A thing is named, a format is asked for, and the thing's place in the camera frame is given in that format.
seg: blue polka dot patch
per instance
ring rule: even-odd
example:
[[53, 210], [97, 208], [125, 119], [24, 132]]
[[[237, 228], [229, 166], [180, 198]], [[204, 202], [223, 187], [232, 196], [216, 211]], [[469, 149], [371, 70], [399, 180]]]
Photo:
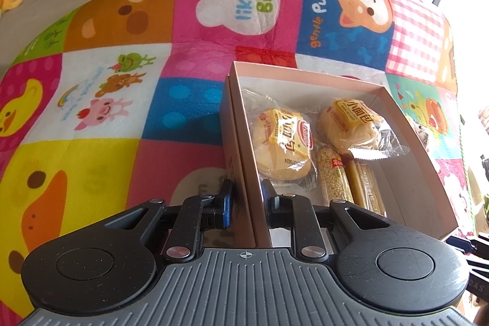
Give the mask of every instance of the blue polka dot patch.
[[143, 139], [221, 145], [222, 82], [160, 78]]

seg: colorful blanket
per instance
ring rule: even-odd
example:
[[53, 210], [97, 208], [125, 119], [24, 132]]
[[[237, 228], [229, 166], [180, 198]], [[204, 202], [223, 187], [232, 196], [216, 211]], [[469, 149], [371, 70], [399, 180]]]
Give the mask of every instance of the colorful blanket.
[[42, 243], [225, 175], [219, 102], [233, 60], [387, 87], [473, 230], [450, 26], [419, 0], [93, 0], [35, 38], [0, 84], [0, 324], [32, 310]]

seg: gray ribbed panel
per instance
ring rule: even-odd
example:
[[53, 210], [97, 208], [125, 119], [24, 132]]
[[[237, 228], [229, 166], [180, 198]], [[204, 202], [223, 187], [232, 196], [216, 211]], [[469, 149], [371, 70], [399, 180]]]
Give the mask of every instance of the gray ribbed panel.
[[151, 292], [121, 310], [72, 317], [36, 310], [23, 326], [468, 326], [455, 309], [425, 316], [372, 310], [348, 296], [322, 265], [287, 249], [205, 249], [166, 268]]

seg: pink checkered patch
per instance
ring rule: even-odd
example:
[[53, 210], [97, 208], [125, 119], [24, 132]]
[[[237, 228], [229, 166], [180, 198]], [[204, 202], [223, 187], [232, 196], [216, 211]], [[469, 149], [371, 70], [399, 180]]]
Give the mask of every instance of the pink checkered patch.
[[443, 45], [442, 15], [415, 0], [391, 2], [395, 27], [386, 72], [434, 82]]

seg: yellow label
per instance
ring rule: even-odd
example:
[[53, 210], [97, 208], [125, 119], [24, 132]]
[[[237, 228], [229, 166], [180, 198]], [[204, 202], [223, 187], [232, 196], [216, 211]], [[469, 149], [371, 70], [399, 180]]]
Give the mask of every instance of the yellow label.
[[268, 140], [283, 149], [309, 157], [312, 149], [311, 127], [301, 114], [284, 108], [273, 108], [260, 115], [270, 119]]
[[373, 122], [378, 116], [360, 100], [337, 100], [334, 107], [341, 111], [350, 126]]

